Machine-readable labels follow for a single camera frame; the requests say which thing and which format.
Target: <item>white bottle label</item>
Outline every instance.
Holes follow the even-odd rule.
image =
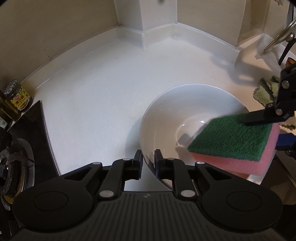
[[[0,116],[0,127],[5,129],[7,122]]]

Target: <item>cloth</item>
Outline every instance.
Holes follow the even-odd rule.
[[[270,80],[261,78],[258,82],[257,88],[254,91],[254,99],[260,102],[264,107],[275,101],[279,90],[280,78],[273,75]],[[290,130],[296,129],[295,115],[290,117],[285,122],[280,123],[281,126]]]

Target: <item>stove burner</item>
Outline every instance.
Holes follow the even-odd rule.
[[[0,194],[6,210],[11,210],[18,194],[34,185],[34,172],[33,151],[26,140],[16,139],[0,152]]]

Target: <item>gas stove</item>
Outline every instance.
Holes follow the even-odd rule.
[[[8,132],[0,129],[0,240],[20,230],[12,213],[16,196],[57,176],[38,101]]]

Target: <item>sponge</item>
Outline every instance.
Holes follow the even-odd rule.
[[[245,126],[246,114],[215,118],[189,145],[196,161],[248,175],[263,175],[274,156],[279,124]]]

